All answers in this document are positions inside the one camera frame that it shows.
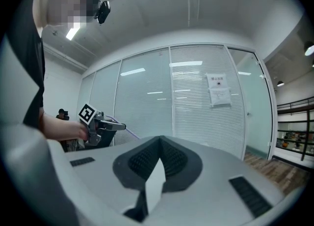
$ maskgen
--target hand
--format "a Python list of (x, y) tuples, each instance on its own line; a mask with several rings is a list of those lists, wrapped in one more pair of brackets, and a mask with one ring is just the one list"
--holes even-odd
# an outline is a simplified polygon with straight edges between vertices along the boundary
[(86, 126), (84, 126), (82, 123), (78, 122), (79, 124), (79, 132), (78, 132), (78, 138), (82, 139), (84, 141), (88, 140), (88, 130)]

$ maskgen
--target black sleeve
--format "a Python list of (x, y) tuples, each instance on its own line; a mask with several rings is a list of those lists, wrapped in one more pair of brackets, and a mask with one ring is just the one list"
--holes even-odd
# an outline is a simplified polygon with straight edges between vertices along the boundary
[[(42, 47), (43, 81), (45, 82), (45, 71), (46, 71), (46, 69), (45, 69), (45, 54), (44, 54), (44, 44), (43, 44), (43, 42), (41, 43), (41, 47)], [(42, 92), (42, 95), (41, 95), (40, 107), (44, 106), (44, 97), (43, 97), (44, 91), (45, 91), (45, 87), (43, 88), (43, 92)]]

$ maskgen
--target black vent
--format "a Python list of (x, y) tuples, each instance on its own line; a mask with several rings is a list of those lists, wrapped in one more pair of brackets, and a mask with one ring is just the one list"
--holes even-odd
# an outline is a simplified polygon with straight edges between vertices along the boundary
[(153, 172), (159, 160), (159, 143), (152, 143), (148, 147), (133, 155), (129, 162), (129, 168), (145, 181)]
[(238, 177), (229, 181), (255, 218), (272, 208), (244, 177)]
[(83, 158), (83, 159), (78, 159), (78, 160), (74, 160), (74, 161), (70, 161), (71, 165), (73, 167), (79, 166), (79, 165), (83, 165), (89, 162), (94, 161), (95, 159), (93, 159), (92, 157), (87, 157), (87, 158)]
[(161, 141), (161, 148), (160, 159), (165, 169), (166, 180), (168, 180), (185, 168), (187, 155), (165, 141)]

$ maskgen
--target posted sign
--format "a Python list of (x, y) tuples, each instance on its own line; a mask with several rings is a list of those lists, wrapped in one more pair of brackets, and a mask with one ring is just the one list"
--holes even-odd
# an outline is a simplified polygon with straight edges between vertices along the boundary
[(231, 104), (230, 90), (226, 74), (206, 73), (211, 105)]

